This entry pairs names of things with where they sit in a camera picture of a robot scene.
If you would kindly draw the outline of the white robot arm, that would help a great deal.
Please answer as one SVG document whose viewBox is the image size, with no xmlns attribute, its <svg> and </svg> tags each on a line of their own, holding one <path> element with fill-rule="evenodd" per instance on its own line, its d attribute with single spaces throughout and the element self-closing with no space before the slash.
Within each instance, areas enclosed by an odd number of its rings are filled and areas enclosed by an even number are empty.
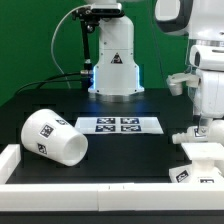
<svg viewBox="0 0 224 224">
<path fill-rule="evenodd" d="M 99 60 L 89 91 L 102 96 L 142 92 L 134 61 L 134 26 L 123 14 L 125 0 L 86 0 L 99 20 Z M 174 95 L 189 86 L 199 131 L 224 117 L 224 0 L 156 0 L 154 18 L 168 35 L 188 37 L 188 73 L 173 74 L 167 84 Z"/>
</svg>

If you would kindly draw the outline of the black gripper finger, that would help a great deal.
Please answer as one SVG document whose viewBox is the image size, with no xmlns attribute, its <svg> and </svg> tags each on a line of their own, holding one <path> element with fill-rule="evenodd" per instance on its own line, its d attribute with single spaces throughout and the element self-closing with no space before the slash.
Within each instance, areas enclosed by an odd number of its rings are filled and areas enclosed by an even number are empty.
<svg viewBox="0 0 224 224">
<path fill-rule="evenodd" d="M 212 122 L 211 118 L 201 117 L 199 119 L 198 132 L 200 134 L 206 134 L 208 129 L 209 129 L 209 126 L 210 126 L 211 122 Z"/>
</svg>

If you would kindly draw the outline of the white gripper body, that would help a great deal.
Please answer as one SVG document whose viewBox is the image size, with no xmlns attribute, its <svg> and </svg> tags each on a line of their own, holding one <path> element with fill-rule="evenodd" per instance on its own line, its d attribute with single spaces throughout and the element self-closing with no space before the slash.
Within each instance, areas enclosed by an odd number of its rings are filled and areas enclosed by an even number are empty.
<svg viewBox="0 0 224 224">
<path fill-rule="evenodd" d="M 204 118 L 224 116 L 224 47 L 193 45 L 189 62 L 199 85 L 189 90 L 194 112 Z"/>
</svg>

